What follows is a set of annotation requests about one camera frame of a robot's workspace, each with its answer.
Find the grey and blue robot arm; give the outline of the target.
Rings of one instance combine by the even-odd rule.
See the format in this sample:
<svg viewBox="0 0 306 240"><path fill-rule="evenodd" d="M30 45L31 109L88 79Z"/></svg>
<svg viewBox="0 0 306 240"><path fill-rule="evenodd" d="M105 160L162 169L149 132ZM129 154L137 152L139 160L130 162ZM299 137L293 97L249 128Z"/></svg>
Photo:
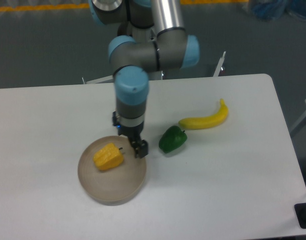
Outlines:
<svg viewBox="0 0 306 240"><path fill-rule="evenodd" d="M144 158L149 145L140 135L149 74L196 65L198 39L187 34L178 0L91 0L88 4L93 19L102 25L125 26L108 45L116 102L112 124L128 138L135 156Z"/></svg>

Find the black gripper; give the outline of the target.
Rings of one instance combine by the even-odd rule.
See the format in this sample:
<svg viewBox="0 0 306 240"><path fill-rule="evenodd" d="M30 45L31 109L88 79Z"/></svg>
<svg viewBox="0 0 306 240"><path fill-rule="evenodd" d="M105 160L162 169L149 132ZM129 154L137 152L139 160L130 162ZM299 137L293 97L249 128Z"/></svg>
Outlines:
<svg viewBox="0 0 306 240"><path fill-rule="evenodd" d="M149 153L149 145L146 140L141 139L141 132L144 128L144 122L132 123L132 126L126 125L119 120L117 111L112 113L112 125L117 128L117 134L129 138L131 147L134 150L134 157L142 159Z"/></svg>

